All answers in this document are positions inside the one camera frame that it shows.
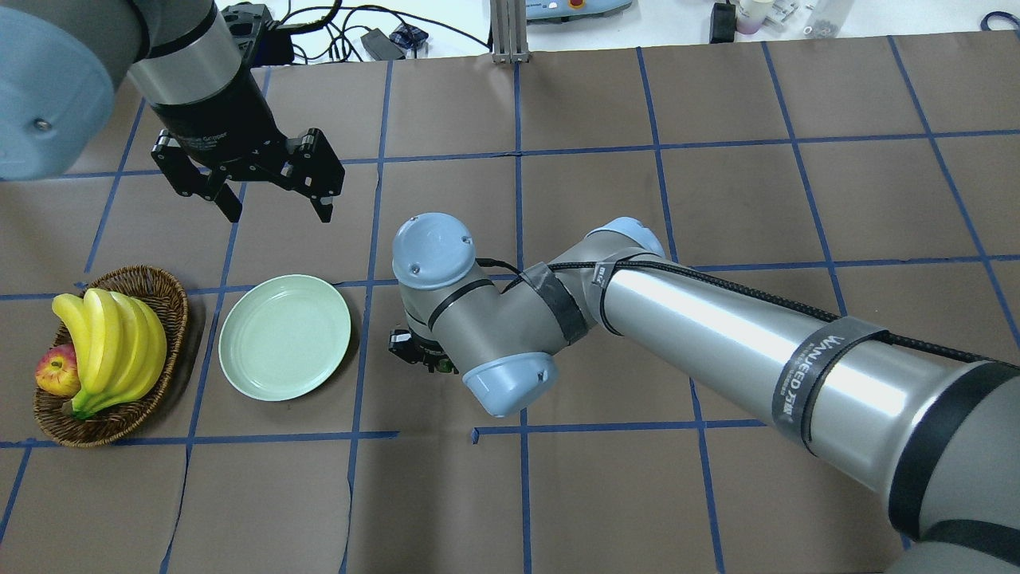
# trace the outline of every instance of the bunch of bananas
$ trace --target bunch of bananas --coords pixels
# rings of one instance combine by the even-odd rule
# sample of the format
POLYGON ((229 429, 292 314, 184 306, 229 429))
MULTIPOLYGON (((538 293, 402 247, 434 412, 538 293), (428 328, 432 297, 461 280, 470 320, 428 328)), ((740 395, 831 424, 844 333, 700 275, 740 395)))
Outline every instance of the bunch of bananas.
POLYGON ((166 362, 166 334, 143 302, 92 289, 85 298, 64 294, 53 300, 78 355, 82 389, 71 399, 76 419, 138 401, 156 384, 166 362))

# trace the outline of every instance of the light blue joint cap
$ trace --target light blue joint cap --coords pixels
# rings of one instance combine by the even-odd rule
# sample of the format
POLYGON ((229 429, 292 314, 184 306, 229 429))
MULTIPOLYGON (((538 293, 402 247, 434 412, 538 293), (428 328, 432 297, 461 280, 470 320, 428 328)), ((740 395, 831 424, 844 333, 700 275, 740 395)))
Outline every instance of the light blue joint cap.
POLYGON ((513 415, 549 390, 559 377, 547 353, 524 353, 491 361, 464 375, 464 384, 494 416, 513 415))
POLYGON ((84 44, 0 6, 0 178, 67 170, 113 111, 113 82, 84 44))
POLYGON ((393 240, 393 272, 413 290, 441 290, 463 278, 472 265, 471 231, 447 213, 411 217, 393 240))
POLYGON ((633 217, 616 217, 599 228, 592 229, 592 232, 597 230, 615 230, 616 232, 629 237, 635 243, 656 255, 659 255, 660 257, 666 256, 666 251, 663 250, 662 243, 659 243, 659 238, 655 236, 655 232, 645 226, 645 223, 633 217))

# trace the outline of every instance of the red apple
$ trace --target red apple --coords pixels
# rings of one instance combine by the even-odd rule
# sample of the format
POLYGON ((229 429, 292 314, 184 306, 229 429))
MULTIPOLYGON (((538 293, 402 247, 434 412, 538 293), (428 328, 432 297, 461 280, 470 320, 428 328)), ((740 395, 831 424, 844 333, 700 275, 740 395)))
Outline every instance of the red apple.
POLYGON ((36 365, 36 384, 57 397, 74 397, 82 388, 78 379, 78 356, 67 344, 46 352, 36 365))

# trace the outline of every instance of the green plate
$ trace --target green plate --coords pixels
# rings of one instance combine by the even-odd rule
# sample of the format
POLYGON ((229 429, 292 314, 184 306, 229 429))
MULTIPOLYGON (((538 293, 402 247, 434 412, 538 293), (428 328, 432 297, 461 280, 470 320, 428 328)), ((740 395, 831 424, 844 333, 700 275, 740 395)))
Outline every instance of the green plate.
POLYGON ((219 337, 219 366, 242 394, 287 401, 322 384, 350 341, 351 313, 335 286, 285 274, 258 284, 231 310, 219 337))

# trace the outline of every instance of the cable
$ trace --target cable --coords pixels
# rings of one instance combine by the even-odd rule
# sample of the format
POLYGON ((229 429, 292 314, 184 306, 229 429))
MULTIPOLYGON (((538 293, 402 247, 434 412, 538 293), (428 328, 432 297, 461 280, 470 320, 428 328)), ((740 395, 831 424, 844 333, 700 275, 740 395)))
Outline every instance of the cable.
POLYGON ((402 12, 400 10, 391 10, 389 8, 382 8, 381 10, 371 10, 371 11, 375 11, 375 12, 380 12, 380 11, 393 12, 394 14, 400 14, 400 15, 402 15, 404 17, 407 17, 407 18, 421 20, 421 21, 426 21, 428 23, 435 23, 436 25, 445 28, 445 29, 447 29, 447 30, 449 30, 451 32, 456 32, 457 34, 460 34, 464 38, 468 38, 470 40, 473 40, 474 42, 477 42, 478 44, 484 46, 486 48, 488 48, 490 50, 493 48, 492 42, 482 42, 476 36, 472 36, 472 35, 466 33, 466 32, 464 32, 463 30, 454 28, 454 27, 452 27, 450 24, 447 24, 447 23, 443 23, 443 22, 441 22, 439 20, 434 20, 434 19, 429 19, 429 18, 426 18, 426 17, 422 17, 422 16, 410 14, 410 13, 407 13, 407 12, 402 12))
MULTIPOLYGON (((411 18, 411 19, 416 19, 416 20, 421 20, 421 21, 428 22, 428 23, 432 23, 432 24, 445 28, 447 30, 450 30, 452 32, 455 32, 457 34, 460 34, 461 36, 464 36, 465 38, 468 38, 468 39, 470 39, 470 40, 472 40, 474 42, 477 42, 481 46, 484 46, 487 49, 492 49, 492 40, 490 40, 489 42, 483 42, 483 41, 479 40, 478 38, 476 38, 476 37, 474 37, 474 36, 466 33, 466 32, 464 32, 462 30, 459 30, 459 29, 454 28, 454 27, 452 27, 450 24, 447 24, 447 23, 443 23, 443 22, 441 22, 439 20, 435 20, 435 19, 431 19, 431 18, 426 18, 426 17, 419 16, 419 15, 416 15, 416 14, 411 14, 411 13, 404 12, 404 11, 401 11, 401 10, 392 10, 392 9, 387 8, 385 6, 379 6, 377 4, 363 4, 363 5, 360 5, 360 6, 342 6, 342 3, 343 3, 342 0, 337 0, 337 2, 335 2, 332 6, 309 6, 307 8, 301 8, 301 9, 295 10, 295 11, 291 11, 290 10, 290 5, 289 5, 288 6, 288 13, 287 13, 287 15, 285 15, 278 22, 275 22, 273 30, 284 27, 284 24, 289 19, 293 18, 294 16, 297 16, 297 15, 300 15, 300 14, 303 14, 303 13, 306 13, 306 12, 309 12, 309 11, 313 11, 313 10, 329 10, 328 13, 326 13, 324 16, 322 16, 321 18, 319 18, 317 20, 314 20, 312 22, 301 23, 301 24, 292 24, 290 27, 284 27, 284 31, 288 32, 291 36, 296 36, 296 35, 300 35, 300 34, 308 34, 308 33, 316 32, 316 31, 323 30, 323 29, 326 29, 327 31, 329 31, 329 37, 330 37, 329 45, 326 47, 326 49, 322 53, 320 53, 320 54, 318 54, 316 56, 309 56, 308 61, 316 60, 316 59, 318 59, 320 57, 325 56, 326 54, 329 54, 330 61, 342 61, 342 62, 348 61, 350 59, 350 56, 352 54, 355 57, 357 57, 359 61, 364 61, 364 58, 361 57, 361 54, 354 47, 354 43, 349 38, 347 38, 347 32, 350 31, 350 30, 356 30, 356 29, 359 29, 359 28, 363 28, 366 31, 370 31, 371 30, 370 28, 368 28, 366 25, 361 25, 361 24, 348 25, 348 22, 350 21, 351 16, 354 14, 354 12, 356 12, 358 10, 364 10, 364 11, 369 11, 369 12, 382 12, 382 13, 392 14, 394 17, 396 17, 398 20, 400 20, 400 23, 403 24, 405 28, 410 28, 410 25, 408 24, 407 20, 404 19, 405 17, 406 18, 411 18), (336 24, 333 23, 333 20, 336 19, 337 14, 340 13, 340 10, 349 10, 349 12, 344 17, 344 21, 343 21, 342 25, 339 29, 337 29, 336 24), (337 34, 334 34, 332 32, 332 30, 337 30, 337 34)), ((418 49, 417 49, 416 46, 412 48, 412 52, 413 52, 414 57, 417 58, 418 57, 418 49)))
MULTIPOLYGON (((557 270, 565 270, 572 268, 595 268, 595 265, 596 265, 595 261, 570 261, 561 263, 550 263, 549 268, 553 271, 557 271, 557 270)), ((732 280, 726 280, 725 278, 720 278, 718 276, 708 274, 707 272, 702 272, 700 270, 696 270, 681 265, 663 263, 659 261, 632 261, 632 260, 617 261, 614 270, 620 268, 651 268, 655 270, 672 272, 674 274, 680 274, 688 278, 694 278, 697 280, 701 280, 703 282, 708 282, 709 284, 714 284, 716 286, 719 286, 719 289, 721 290, 726 290, 727 292, 732 292, 734 294, 745 296, 754 300, 758 300, 760 302, 765 302, 767 304, 772 304, 774 306, 778 306, 783 309, 788 309, 790 311, 795 311, 797 313, 806 315, 808 317, 812 317, 814 319, 823 321, 825 323, 832 323, 833 321, 839 319, 838 315, 833 315, 827 311, 823 311, 806 304, 793 302, 790 300, 786 300, 778 296, 773 296, 771 294, 766 294, 765 292, 754 290, 752 289, 752 286, 747 286, 745 284, 741 284, 740 282, 733 282, 732 280)), ((503 293, 505 294, 509 292, 511 289, 513 289, 513 286, 515 286, 521 280, 523 279, 518 275, 517 278, 513 279, 509 284, 507 284, 503 293)), ((895 333, 883 333, 877 335, 874 338, 874 341, 890 346, 897 346, 905 349, 919 351, 922 353, 927 353, 929 355, 944 357, 946 359, 951 359, 953 361, 958 361, 960 363, 979 363, 984 361, 991 361, 996 363, 1002 363, 1010 367, 1015 367, 1009 363, 996 361, 994 359, 990 359, 981 355, 959 351, 952 348, 947 348, 944 346, 931 344, 928 342, 922 342, 920 340, 905 337, 903 335, 897 335, 895 333)))
POLYGON ((301 46, 298 46, 297 44, 294 44, 294 49, 301 51, 301 57, 305 60, 305 65, 307 65, 308 64, 308 53, 305 52, 305 49, 302 48, 301 46))
POLYGON ((279 25, 277 25, 277 28, 287 23, 287 20, 291 19, 292 17, 298 14, 303 14, 311 10, 329 10, 324 16, 322 16, 317 20, 306 23, 299 23, 285 29, 291 34, 291 36, 297 36, 299 34, 309 34, 311 32, 318 32, 319 30, 325 28, 329 22, 334 20, 334 18, 337 17, 337 14, 340 12, 340 9, 342 7, 341 4, 343 3, 344 3, 343 0, 336 0, 332 6, 310 6, 308 8, 301 8, 300 10, 291 12, 287 16, 285 16, 279 21, 279 25))
POLYGON ((519 281, 519 279, 520 279, 520 269, 518 269, 517 267, 513 266, 512 264, 510 264, 510 263, 508 263, 508 262, 506 262, 504 260, 501 260, 501 259, 490 259, 489 257, 478 257, 477 259, 474 259, 474 260, 475 260, 475 262, 478 263, 478 266, 483 266, 483 267, 498 266, 498 267, 503 267, 505 269, 508 269, 510 272, 512 272, 512 273, 514 273, 514 274, 517 275, 517 278, 515 278, 514 280, 518 280, 519 281))

